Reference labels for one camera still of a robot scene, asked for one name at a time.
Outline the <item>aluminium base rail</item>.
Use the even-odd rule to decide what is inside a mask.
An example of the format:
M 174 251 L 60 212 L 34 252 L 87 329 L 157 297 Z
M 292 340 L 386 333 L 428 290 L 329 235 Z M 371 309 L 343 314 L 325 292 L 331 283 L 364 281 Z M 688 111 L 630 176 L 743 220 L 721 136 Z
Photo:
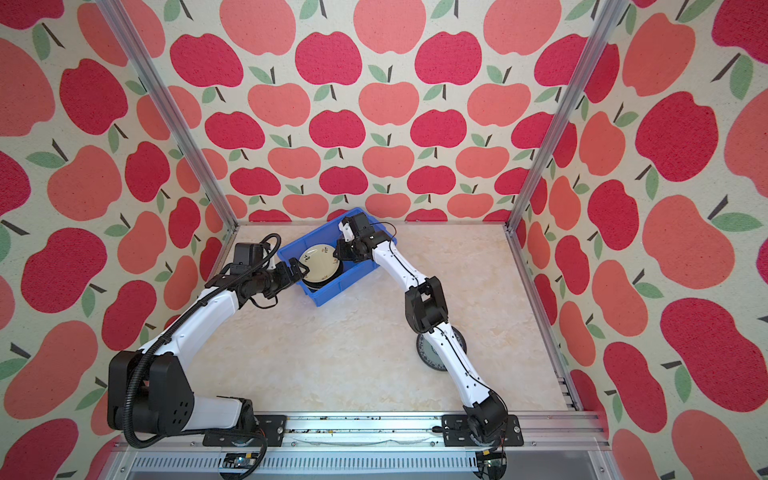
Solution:
M 523 412 L 496 449 L 479 447 L 444 412 L 267 414 L 257 440 L 166 439 L 143 450 L 115 442 L 98 479 L 618 479 L 595 414 Z

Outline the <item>aluminium left corner post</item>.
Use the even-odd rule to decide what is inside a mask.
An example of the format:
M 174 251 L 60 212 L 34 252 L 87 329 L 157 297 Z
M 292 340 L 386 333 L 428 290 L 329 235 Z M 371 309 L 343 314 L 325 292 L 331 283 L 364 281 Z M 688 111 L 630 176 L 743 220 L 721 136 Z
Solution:
M 195 142 L 184 116 L 168 90 L 121 1 L 97 1 L 110 30 L 133 64 L 175 143 L 188 160 L 217 214 L 228 231 L 235 231 L 238 220 L 221 190 L 212 169 Z

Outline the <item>aluminium corner post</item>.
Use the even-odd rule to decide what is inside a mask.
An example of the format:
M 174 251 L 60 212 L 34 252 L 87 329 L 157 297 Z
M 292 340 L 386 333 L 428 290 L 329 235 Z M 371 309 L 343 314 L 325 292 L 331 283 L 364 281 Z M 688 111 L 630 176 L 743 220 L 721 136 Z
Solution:
M 238 220 L 221 190 L 212 169 L 195 142 L 184 116 L 168 90 L 121 1 L 97 1 L 110 30 L 133 64 L 175 143 L 188 160 L 217 214 L 228 231 L 235 231 Z
M 620 21 L 622 12 L 629 4 L 629 1 L 619 0 L 601 2 L 603 8 L 597 14 L 591 34 L 587 38 L 574 73 L 566 85 L 563 97 L 558 103 L 542 146 L 534 156 L 522 191 L 518 194 L 510 218 L 504 225 L 504 233 L 509 238 L 515 233 L 526 208 L 530 206 L 532 196 L 543 176 L 545 167 L 553 159 L 555 147 L 559 144 L 570 121 L 571 113 L 577 108 L 578 102 L 582 98 L 586 98 L 586 85 L 594 73 L 617 23 Z

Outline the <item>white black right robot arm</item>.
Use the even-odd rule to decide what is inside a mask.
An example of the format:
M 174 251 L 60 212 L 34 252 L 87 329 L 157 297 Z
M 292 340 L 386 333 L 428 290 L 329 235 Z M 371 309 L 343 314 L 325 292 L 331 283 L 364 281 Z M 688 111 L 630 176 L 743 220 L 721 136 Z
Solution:
M 447 372 L 464 409 L 458 428 L 468 442 L 482 447 L 519 445 L 509 409 L 472 365 L 461 333 L 449 321 L 447 301 L 439 279 L 427 277 L 406 260 L 396 240 L 376 231 L 354 240 L 342 234 L 323 239 L 307 235 L 281 249 L 283 260 L 297 260 L 309 272 L 302 287 L 320 307 L 375 269 L 385 270 L 403 291 L 404 313 L 416 334 L 417 352 L 431 368 Z

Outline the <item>black round plate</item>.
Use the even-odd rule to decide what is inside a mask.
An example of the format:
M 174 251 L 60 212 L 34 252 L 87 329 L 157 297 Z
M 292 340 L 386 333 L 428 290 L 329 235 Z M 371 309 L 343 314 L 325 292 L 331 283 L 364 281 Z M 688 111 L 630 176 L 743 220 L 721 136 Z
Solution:
M 307 278 L 304 278 L 302 280 L 303 284 L 307 286 L 307 288 L 311 291 L 319 291 L 323 289 L 326 285 L 330 284 L 331 282 L 335 281 L 337 278 L 341 276 L 341 273 L 337 273 L 334 276 L 329 277 L 328 279 L 322 280 L 322 281 L 309 281 Z

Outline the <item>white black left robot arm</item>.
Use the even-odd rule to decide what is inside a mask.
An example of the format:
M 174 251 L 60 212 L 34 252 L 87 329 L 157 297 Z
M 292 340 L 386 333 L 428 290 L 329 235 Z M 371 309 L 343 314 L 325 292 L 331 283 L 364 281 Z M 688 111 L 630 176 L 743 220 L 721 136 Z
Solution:
M 225 267 L 158 337 L 112 358 L 108 372 L 109 427 L 122 432 L 128 444 L 137 449 L 183 435 L 231 435 L 246 440 L 261 437 L 250 400 L 201 397 L 193 392 L 185 368 L 212 334 L 254 296 L 275 299 L 308 272 L 309 268 L 295 258 L 273 268 L 265 260 Z

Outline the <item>blue patterned round plate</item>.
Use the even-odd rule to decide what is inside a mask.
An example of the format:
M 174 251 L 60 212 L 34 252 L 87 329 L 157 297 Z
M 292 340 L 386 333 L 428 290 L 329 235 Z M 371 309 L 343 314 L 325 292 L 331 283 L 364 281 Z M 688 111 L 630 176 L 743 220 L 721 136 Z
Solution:
M 453 328 L 454 335 L 458 340 L 462 350 L 467 352 L 467 343 L 463 334 L 457 329 Z M 423 334 L 418 334 L 416 337 L 416 350 L 421 361 L 433 370 L 446 372 L 447 367 L 440 358 L 434 347 L 426 340 Z

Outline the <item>aluminium right corner post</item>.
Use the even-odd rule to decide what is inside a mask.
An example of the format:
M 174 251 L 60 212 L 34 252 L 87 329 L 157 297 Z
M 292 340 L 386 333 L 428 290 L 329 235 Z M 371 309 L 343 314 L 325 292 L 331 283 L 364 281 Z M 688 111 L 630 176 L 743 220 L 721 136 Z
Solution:
M 603 8 L 597 14 L 591 34 L 587 38 L 574 73 L 566 85 L 563 97 L 558 103 L 542 146 L 534 156 L 522 191 L 518 194 L 510 218 L 504 225 L 504 233 L 509 238 L 515 233 L 526 208 L 530 206 L 532 196 L 543 176 L 545 167 L 553 159 L 555 147 L 559 144 L 570 121 L 571 113 L 577 108 L 578 102 L 582 98 L 586 98 L 586 85 L 594 73 L 617 23 L 620 21 L 622 12 L 629 4 L 629 1 L 619 0 L 601 2 Z

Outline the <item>blue plastic bin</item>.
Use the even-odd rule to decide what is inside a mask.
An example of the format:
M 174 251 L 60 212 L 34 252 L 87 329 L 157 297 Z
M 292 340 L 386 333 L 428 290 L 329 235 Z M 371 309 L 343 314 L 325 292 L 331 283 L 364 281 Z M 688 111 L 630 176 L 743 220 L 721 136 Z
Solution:
M 331 249 L 334 250 L 337 241 L 343 238 L 343 234 L 338 227 L 341 219 L 359 213 L 364 213 L 367 216 L 369 222 L 375 230 L 385 230 L 385 227 L 380 225 L 379 220 L 367 213 L 365 210 L 359 207 L 353 208 L 347 212 L 344 212 L 337 218 L 328 221 L 324 225 L 317 227 L 299 239 L 294 240 L 286 246 L 282 246 L 277 253 L 278 257 L 285 262 L 288 262 L 291 258 L 300 260 L 301 255 L 307 249 L 315 245 L 329 245 Z M 322 287 L 314 290 L 313 288 L 307 286 L 304 282 L 300 282 L 299 286 L 302 288 L 304 293 L 315 303 L 315 305 L 320 307 L 377 268 L 378 266 L 371 260 L 361 263 L 344 261 L 342 263 L 341 273 Z

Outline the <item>cream yellow round plate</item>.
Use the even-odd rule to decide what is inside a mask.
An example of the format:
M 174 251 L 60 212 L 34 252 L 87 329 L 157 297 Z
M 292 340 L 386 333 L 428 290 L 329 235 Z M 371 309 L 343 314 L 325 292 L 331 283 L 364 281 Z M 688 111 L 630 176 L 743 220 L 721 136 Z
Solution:
M 329 244 L 310 246 L 301 254 L 299 262 L 307 269 L 304 280 L 310 283 L 331 280 L 343 267 L 335 256 L 335 248 Z

